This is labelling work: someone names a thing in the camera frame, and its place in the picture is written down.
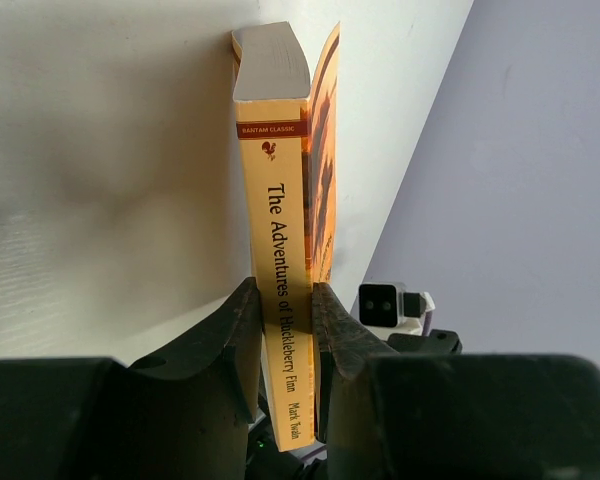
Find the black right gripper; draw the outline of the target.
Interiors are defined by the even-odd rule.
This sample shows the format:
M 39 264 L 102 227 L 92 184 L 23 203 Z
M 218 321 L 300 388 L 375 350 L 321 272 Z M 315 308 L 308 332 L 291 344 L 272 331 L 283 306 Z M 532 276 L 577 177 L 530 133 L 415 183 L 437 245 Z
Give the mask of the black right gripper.
M 387 345 L 401 354 L 461 354 L 463 346 L 454 331 L 433 329 L 428 335 L 393 333 L 387 339 Z

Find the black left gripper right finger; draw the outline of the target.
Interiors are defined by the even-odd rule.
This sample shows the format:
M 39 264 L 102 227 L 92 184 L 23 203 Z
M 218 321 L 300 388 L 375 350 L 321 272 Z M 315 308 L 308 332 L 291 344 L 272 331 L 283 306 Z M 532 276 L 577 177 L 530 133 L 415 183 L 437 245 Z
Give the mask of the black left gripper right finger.
M 331 479 L 600 479 L 600 369 L 551 354 L 401 354 L 315 285 Z

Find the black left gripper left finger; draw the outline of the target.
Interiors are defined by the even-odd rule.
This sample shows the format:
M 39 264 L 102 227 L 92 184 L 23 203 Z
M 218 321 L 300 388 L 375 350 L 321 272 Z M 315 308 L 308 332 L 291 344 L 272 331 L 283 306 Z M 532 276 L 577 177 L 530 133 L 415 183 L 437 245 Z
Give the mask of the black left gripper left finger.
M 0 359 L 0 479 L 240 479 L 260 350 L 249 278 L 129 366 L 108 357 Z

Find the yellow orange book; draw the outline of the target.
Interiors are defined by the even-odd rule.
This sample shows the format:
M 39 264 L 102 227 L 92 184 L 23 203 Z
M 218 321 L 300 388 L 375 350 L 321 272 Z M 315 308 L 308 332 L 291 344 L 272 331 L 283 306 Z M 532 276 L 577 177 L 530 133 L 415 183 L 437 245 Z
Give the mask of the yellow orange book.
M 330 33 L 315 69 L 287 22 L 237 30 L 232 45 L 267 402 L 287 452 L 315 440 L 311 296 L 332 272 L 340 33 Z

